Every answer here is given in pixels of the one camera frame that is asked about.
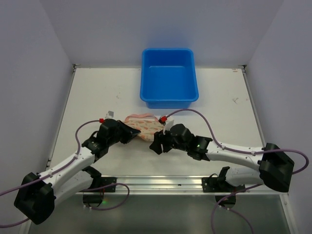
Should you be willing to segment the floral mesh laundry bag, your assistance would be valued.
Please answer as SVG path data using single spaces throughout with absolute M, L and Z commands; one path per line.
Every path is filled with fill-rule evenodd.
M 154 134 L 163 131 L 164 126 L 158 121 L 158 118 L 151 113 L 132 114 L 125 118 L 127 126 L 140 131 L 138 137 L 144 141 L 153 142 Z

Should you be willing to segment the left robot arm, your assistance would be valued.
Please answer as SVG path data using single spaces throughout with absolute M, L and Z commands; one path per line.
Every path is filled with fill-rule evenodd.
M 14 206 L 33 223 L 41 224 L 62 201 L 78 192 L 104 192 L 101 173 L 92 164 L 108 153 L 116 143 L 127 144 L 140 134 L 120 120 L 100 119 L 99 129 L 91 134 L 70 157 L 39 174 L 27 174 Z

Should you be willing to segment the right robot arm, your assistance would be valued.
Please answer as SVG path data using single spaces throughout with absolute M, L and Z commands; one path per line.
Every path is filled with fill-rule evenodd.
M 262 147 L 238 147 L 230 151 L 229 145 L 217 144 L 213 139 L 195 136 L 183 124 L 176 124 L 170 130 L 154 134 L 150 149 L 167 153 L 181 150 L 195 160 L 224 161 L 239 165 L 222 168 L 218 180 L 222 185 L 239 187 L 246 184 L 264 184 L 277 192 L 289 191 L 294 161 L 277 145 L 267 143 Z

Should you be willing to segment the blue plastic bin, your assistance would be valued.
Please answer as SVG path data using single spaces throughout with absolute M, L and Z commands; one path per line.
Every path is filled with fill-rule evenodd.
M 150 109 L 184 109 L 199 98 L 195 60 L 187 48 L 142 52 L 140 98 Z

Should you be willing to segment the aluminium mounting rail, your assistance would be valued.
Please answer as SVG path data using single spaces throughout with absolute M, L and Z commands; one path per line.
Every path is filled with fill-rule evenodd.
M 105 182 L 126 184 L 130 195 L 227 195 L 207 192 L 203 188 L 203 176 L 109 176 L 101 177 Z

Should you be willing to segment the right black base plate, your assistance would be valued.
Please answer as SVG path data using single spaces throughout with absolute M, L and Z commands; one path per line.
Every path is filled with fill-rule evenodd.
M 217 174 L 212 174 L 209 177 L 203 177 L 201 179 L 202 190 L 204 193 L 228 193 L 245 189 L 245 185 L 232 186 L 225 181 L 225 177 L 219 178 Z M 233 208 L 236 204 L 236 197 L 231 196 L 224 201 L 221 201 L 220 205 L 224 208 Z

